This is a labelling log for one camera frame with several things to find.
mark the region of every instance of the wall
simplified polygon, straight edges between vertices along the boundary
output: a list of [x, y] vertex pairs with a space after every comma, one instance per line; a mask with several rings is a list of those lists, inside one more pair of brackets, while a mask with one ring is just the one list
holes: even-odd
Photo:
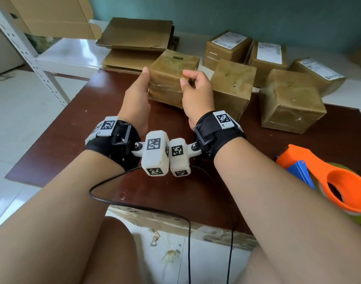
[[90, 0], [94, 18], [173, 20], [176, 30], [226, 29], [265, 42], [345, 51], [361, 41], [361, 0]]

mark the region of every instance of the person's left hand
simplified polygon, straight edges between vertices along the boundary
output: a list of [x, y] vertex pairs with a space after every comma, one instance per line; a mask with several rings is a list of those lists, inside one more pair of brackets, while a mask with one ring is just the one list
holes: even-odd
[[144, 67], [138, 79], [125, 92], [123, 105], [118, 114], [119, 120], [130, 123], [141, 137], [145, 137], [148, 131], [149, 81], [149, 69]]

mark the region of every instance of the cable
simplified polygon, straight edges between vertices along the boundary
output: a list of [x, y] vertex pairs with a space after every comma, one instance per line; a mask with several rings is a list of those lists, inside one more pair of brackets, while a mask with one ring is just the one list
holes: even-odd
[[[194, 167], [194, 168], [197, 168], [197, 169], [200, 169], [202, 172], [204, 172], [208, 177], [209, 179], [214, 183], [216, 184], [216, 181], [213, 180], [213, 178], [209, 175], [209, 173], [201, 168], [201, 167], [198, 167], [196, 165], [190, 165], [190, 167]], [[225, 194], [223, 195], [224, 197], [224, 200], [225, 200], [225, 204], [227, 205], [227, 208], [228, 208], [228, 211], [229, 211], [229, 216], [230, 216], [230, 224], [231, 224], [231, 230], [232, 230], [232, 236], [230, 238], [230, 251], [229, 251], [229, 262], [228, 262], [228, 273], [227, 273], [227, 284], [229, 284], [229, 273], [230, 273], [230, 260], [232, 259], [232, 250], [233, 250], [233, 233], [234, 233], [234, 224], [233, 224], [233, 217], [232, 217], [232, 212], [230, 211], [230, 208], [229, 208], [229, 204], [228, 204], [228, 201], [225, 197]]]
[[[199, 170], [201, 170], [202, 172], [204, 172], [209, 179], [216, 184], [216, 182], [213, 180], [213, 178], [209, 175], [209, 173], [207, 171], [205, 171], [203, 168], [195, 166], [195, 165], [191, 165], [190, 167], [193, 168], [197, 168]], [[110, 178], [107, 178], [106, 180], [103, 180], [99, 183], [97, 183], [96, 185], [94, 185], [93, 187], [90, 188], [90, 190], [88, 191], [89, 196], [92, 199], [95, 199], [97, 201], [100, 202], [104, 202], [107, 203], [109, 205], [120, 205], [120, 206], [124, 206], [124, 207], [130, 207], [130, 208], [134, 208], [134, 209], [139, 209], [139, 210], [144, 210], [144, 211], [148, 211], [148, 212], [154, 212], [154, 213], [158, 213], [158, 214], [163, 214], [163, 215], [168, 215], [168, 216], [172, 216], [172, 217], [176, 217], [176, 218], [180, 218], [183, 219], [185, 221], [187, 221], [188, 223], [188, 283], [191, 284], [191, 262], [190, 262], [190, 239], [191, 239], [191, 221], [189, 219], [187, 219], [186, 217], [176, 214], [176, 213], [172, 213], [172, 212], [168, 212], [168, 211], [164, 211], [164, 210], [160, 210], [160, 209], [155, 209], [155, 208], [150, 208], [150, 207], [145, 207], [145, 206], [141, 206], [141, 205], [132, 205], [132, 204], [127, 204], [124, 202], [117, 202], [117, 201], [110, 201], [110, 200], [106, 200], [103, 198], [99, 198], [95, 195], [92, 194], [92, 191], [97, 188], [98, 186], [101, 186], [102, 184], [105, 184], [113, 179], [116, 179], [120, 176], [123, 176], [129, 172], [134, 172], [137, 169], [140, 169], [141, 167], [135, 167], [133, 169], [127, 170], [126, 172], [120, 173], [118, 175], [112, 176]], [[227, 205], [228, 211], [229, 211], [229, 216], [230, 216], [230, 223], [232, 225], [232, 236], [230, 239], [230, 251], [229, 251], [229, 263], [228, 263], [228, 273], [227, 273], [227, 284], [229, 284], [229, 273], [230, 273], [230, 261], [232, 258], [232, 249], [233, 249], [233, 233], [234, 233], [234, 225], [233, 225], [233, 217], [232, 217], [232, 213], [230, 211], [229, 208], [229, 204], [228, 201], [225, 197], [225, 195], [223, 196], [224, 200], [225, 200], [225, 204]]]
[[133, 169], [127, 170], [126, 172], [120, 173], [118, 175], [112, 176], [110, 178], [107, 178], [106, 180], [103, 180], [99, 183], [97, 183], [96, 185], [94, 185], [93, 187], [90, 188], [90, 190], [88, 191], [89, 196], [92, 199], [104, 202], [104, 203], [108, 203], [109, 205], [120, 205], [120, 206], [124, 206], [124, 207], [130, 207], [130, 208], [134, 208], [134, 209], [139, 209], [139, 210], [144, 210], [144, 211], [148, 211], [148, 212], [154, 212], [154, 213], [158, 213], [158, 214], [163, 214], [163, 215], [167, 215], [167, 216], [172, 216], [172, 217], [176, 217], [176, 218], [180, 218], [183, 220], [186, 220], [188, 223], [188, 283], [191, 284], [191, 263], [190, 263], [190, 239], [191, 239], [191, 221], [188, 220], [186, 217], [176, 214], [176, 213], [172, 213], [172, 212], [168, 212], [168, 211], [164, 211], [164, 210], [160, 210], [160, 209], [155, 209], [155, 208], [150, 208], [150, 207], [145, 207], [145, 206], [141, 206], [141, 205], [132, 205], [132, 204], [127, 204], [124, 202], [117, 202], [117, 201], [110, 201], [110, 200], [106, 200], [103, 198], [99, 198], [95, 195], [92, 194], [92, 191], [97, 188], [98, 186], [101, 186], [102, 184], [107, 183], [108, 181], [111, 181], [113, 179], [116, 179], [120, 176], [123, 176], [129, 172], [134, 172], [137, 169], [140, 169], [141, 167], [135, 167]]

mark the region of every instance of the fingernail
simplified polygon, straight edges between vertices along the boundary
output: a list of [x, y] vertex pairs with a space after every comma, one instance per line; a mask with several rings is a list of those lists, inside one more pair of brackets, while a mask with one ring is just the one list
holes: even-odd
[[184, 78], [180, 78], [180, 85], [187, 84], [187, 81]]

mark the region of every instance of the person's right arm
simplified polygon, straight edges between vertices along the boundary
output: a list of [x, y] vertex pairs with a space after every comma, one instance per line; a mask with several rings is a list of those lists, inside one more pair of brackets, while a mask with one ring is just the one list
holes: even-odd
[[[202, 72], [182, 84], [191, 128], [214, 110]], [[361, 226], [244, 138], [226, 143], [214, 164], [273, 266], [287, 283], [361, 283]]]

